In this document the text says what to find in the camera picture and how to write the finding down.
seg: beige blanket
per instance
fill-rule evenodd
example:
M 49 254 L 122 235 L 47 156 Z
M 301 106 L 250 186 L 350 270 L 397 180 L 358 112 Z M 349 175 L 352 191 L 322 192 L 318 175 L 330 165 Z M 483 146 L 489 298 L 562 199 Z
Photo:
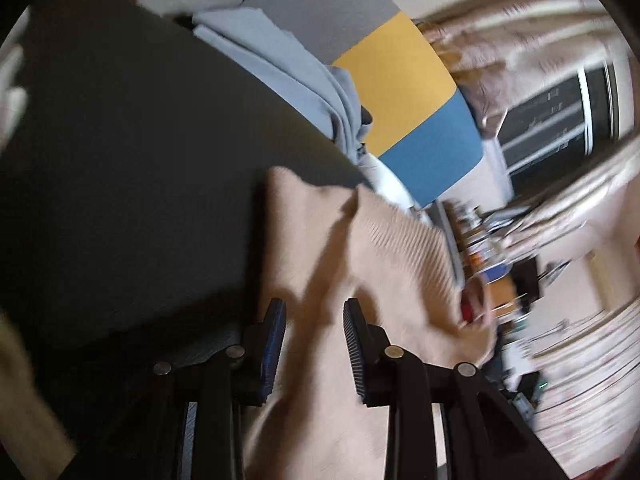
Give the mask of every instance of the beige blanket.
M 392 343 L 446 367 L 484 362 L 495 331 L 463 328 L 437 229 L 364 187 L 313 187 L 283 168 L 271 170 L 267 193 L 261 306 L 286 300 L 287 332 L 274 392 L 247 427 L 247 478 L 382 478 L 387 408 L 356 395 L 344 301 L 358 298 Z

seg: beige curtain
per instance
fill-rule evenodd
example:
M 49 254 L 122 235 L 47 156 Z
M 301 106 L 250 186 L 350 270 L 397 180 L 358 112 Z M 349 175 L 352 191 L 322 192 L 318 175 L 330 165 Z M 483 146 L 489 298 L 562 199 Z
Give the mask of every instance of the beige curtain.
M 487 139 L 510 109 L 626 48 L 598 0 L 504 0 L 418 28 Z
M 510 226 L 498 240 L 509 261 L 540 247 L 580 225 L 585 213 L 640 173 L 640 136 L 622 140 L 618 150 L 594 170 L 543 202 Z
M 640 300 L 536 354 L 536 433 L 569 478 L 624 453 L 640 424 Z

